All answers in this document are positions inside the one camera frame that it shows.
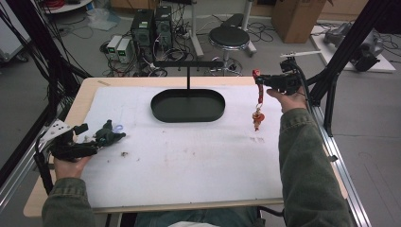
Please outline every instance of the person's arm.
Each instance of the person's arm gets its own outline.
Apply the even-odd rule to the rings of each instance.
[[[76,163],[55,158],[56,183],[44,203],[44,227],[95,227],[95,216],[86,195],[85,182],[80,179],[90,157]]]
[[[279,161],[287,226],[352,226],[304,95],[284,96],[273,90],[268,94],[280,101],[284,113]]]

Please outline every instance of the green jacket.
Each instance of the green jacket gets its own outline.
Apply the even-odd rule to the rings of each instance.
[[[319,130],[306,110],[283,114],[279,152],[287,226],[351,226]],[[85,182],[57,180],[44,204],[43,221],[44,227],[96,226]]]

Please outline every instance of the black metal bar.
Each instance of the black metal bar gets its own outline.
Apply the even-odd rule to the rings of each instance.
[[[49,106],[47,105],[44,108],[44,111],[41,113],[41,115],[36,120],[36,122],[33,124],[33,126],[30,128],[30,130],[27,132],[24,139],[21,141],[21,143],[18,145],[18,147],[15,149],[15,151],[12,152],[12,154],[9,156],[7,161],[4,163],[4,165],[0,169],[0,172],[1,172],[0,187],[2,187],[3,184],[6,182],[7,178],[9,177],[9,174],[11,174],[12,170],[14,170],[14,168],[18,165],[21,158],[24,156],[26,151],[29,149],[29,146],[33,143],[36,136],[39,134],[41,128],[44,126],[44,123],[47,120],[48,112],[49,112]]]
[[[191,67],[186,67],[186,89],[191,89]]]
[[[329,134],[331,134],[330,127],[334,108],[334,94],[340,72],[372,31],[375,23],[384,15],[392,1],[370,0],[354,22],[331,61],[320,74],[307,81],[309,85],[316,83],[310,92],[312,103],[316,106],[320,105],[324,95],[330,91],[329,96],[327,96],[323,123],[327,132],[330,132]]]
[[[222,61],[155,61],[154,66],[161,68],[169,67],[222,67]]]

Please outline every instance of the black oval tray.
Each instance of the black oval tray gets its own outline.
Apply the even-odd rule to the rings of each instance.
[[[157,94],[150,107],[163,122],[210,122],[222,117],[225,100],[209,89],[168,89]]]

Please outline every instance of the round stool seat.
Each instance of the round stool seat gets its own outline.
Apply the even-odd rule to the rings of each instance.
[[[247,47],[250,36],[235,26],[219,26],[210,31],[209,41],[222,49],[238,50]]]

